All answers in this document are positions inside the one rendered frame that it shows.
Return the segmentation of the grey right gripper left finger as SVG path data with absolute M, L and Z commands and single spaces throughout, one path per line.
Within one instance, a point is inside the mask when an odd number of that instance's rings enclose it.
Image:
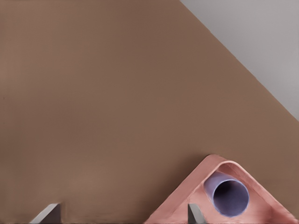
M 49 204 L 29 224 L 61 224 L 61 206 L 59 203 Z

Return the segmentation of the purple cup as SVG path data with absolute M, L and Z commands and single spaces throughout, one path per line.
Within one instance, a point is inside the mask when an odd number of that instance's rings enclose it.
M 204 190 L 214 208 L 223 216 L 241 215 L 249 205 L 249 191 L 238 179 L 215 171 L 204 181 Z

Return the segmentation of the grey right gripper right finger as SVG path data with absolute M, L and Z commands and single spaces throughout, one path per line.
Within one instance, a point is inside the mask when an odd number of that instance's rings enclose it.
M 188 224 L 207 224 L 199 206 L 195 203 L 188 204 Z

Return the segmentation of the pink box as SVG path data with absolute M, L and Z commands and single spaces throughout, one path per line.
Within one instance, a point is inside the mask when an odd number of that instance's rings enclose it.
M 249 191 L 249 205 L 239 216 L 221 215 L 212 205 L 204 181 L 215 171 L 231 175 Z M 207 224 L 299 224 L 280 202 L 238 163 L 210 154 L 150 215 L 145 224 L 188 224 L 188 204 L 199 206 Z

